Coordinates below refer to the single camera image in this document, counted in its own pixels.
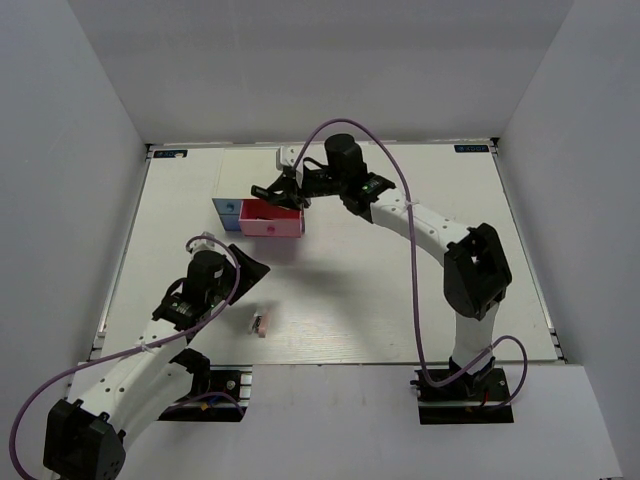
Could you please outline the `pink drawer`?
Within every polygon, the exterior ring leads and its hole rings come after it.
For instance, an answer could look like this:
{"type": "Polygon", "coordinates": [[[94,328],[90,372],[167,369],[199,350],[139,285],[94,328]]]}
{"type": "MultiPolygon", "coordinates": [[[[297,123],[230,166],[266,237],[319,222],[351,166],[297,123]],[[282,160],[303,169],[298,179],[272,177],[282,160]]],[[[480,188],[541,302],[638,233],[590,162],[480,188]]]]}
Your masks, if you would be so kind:
{"type": "Polygon", "coordinates": [[[260,199],[245,199],[239,225],[247,237],[301,238],[304,215],[298,210],[273,206],[260,199]]]}

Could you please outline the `dark blue drawer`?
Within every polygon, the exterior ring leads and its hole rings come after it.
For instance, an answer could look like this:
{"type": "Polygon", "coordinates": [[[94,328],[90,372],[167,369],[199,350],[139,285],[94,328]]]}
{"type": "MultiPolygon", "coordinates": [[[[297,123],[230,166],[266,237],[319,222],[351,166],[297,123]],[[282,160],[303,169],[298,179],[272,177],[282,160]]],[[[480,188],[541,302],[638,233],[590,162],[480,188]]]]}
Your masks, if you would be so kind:
{"type": "Polygon", "coordinates": [[[218,218],[222,227],[227,232],[240,232],[241,226],[238,214],[219,214],[218,218]]]}

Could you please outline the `light blue drawer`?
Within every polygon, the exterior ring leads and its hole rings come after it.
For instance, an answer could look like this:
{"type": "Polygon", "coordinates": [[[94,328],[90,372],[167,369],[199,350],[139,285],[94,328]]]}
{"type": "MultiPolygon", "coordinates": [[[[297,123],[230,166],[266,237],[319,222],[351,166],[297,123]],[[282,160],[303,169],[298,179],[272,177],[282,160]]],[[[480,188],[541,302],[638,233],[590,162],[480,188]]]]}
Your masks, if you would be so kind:
{"type": "Polygon", "coordinates": [[[220,215],[238,215],[243,204],[242,199],[213,198],[212,201],[220,215]]]}

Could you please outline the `orange capped highlighter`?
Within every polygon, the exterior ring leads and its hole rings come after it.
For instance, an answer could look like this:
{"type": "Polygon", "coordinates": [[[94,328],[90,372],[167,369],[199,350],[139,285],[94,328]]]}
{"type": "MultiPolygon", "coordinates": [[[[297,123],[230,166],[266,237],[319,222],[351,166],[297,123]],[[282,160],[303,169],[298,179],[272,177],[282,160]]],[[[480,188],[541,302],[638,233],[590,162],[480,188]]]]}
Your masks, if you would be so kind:
{"type": "Polygon", "coordinates": [[[262,200],[268,200],[272,193],[263,187],[260,187],[258,185],[253,185],[251,187],[251,195],[258,198],[258,199],[262,199],[262,200]]]}

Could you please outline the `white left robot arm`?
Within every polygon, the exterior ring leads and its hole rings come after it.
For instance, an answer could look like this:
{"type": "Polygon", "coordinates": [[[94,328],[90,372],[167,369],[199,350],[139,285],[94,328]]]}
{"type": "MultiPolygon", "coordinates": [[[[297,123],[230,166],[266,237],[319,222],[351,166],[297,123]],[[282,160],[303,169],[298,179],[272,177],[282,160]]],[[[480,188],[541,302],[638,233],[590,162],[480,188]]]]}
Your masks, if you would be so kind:
{"type": "Polygon", "coordinates": [[[76,400],[49,411],[47,469],[66,479],[114,479],[144,430],[176,402],[209,392],[211,362],[189,345],[270,268],[205,235],[189,241],[187,251],[186,274],[167,288],[131,352],[76,400]]]}

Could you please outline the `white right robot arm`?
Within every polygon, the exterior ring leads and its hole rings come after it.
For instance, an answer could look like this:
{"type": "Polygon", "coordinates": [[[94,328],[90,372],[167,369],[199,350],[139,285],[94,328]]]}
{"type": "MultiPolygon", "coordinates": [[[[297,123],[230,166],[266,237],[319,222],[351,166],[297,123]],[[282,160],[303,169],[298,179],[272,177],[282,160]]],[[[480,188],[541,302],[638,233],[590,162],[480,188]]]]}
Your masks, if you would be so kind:
{"type": "Polygon", "coordinates": [[[406,238],[412,259],[418,250],[435,259],[443,269],[445,299],[456,314],[455,339],[449,376],[425,381],[434,388],[452,385],[466,399],[477,397],[495,364],[495,317],[512,282],[497,231],[487,223],[456,223],[412,202],[406,187],[368,169],[350,134],[330,136],[324,150],[326,164],[300,155],[282,166],[269,187],[252,186],[252,196],[290,210],[304,210],[316,197],[337,196],[350,213],[406,238]]]}

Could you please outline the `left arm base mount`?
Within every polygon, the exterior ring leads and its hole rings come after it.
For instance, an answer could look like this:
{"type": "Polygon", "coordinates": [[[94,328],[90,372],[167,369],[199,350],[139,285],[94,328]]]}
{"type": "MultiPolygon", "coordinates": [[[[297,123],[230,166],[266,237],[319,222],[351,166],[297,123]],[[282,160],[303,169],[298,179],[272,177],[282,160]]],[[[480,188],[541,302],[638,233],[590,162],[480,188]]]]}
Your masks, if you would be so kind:
{"type": "Polygon", "coordinates": [[[165,422],[238,423],[249,405],[250,366],[213,366],[193,381],[191,391],[160,416],[165,422]]]}

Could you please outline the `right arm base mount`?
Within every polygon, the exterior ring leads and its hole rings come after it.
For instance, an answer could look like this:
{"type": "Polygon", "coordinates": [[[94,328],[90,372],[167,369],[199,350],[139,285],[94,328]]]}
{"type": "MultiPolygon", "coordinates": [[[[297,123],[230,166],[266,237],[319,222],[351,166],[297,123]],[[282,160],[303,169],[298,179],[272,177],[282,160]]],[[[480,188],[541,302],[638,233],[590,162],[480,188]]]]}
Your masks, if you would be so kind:
{"type": "Polygon", "coordinates": [[[442,388],[427,384],[421,370],[410,381],[417,394],[421,425],[512,424],[514,415],[506,401],[510,391],[505,372],[494,368],[473,393],[460,382],[442,388]]]}

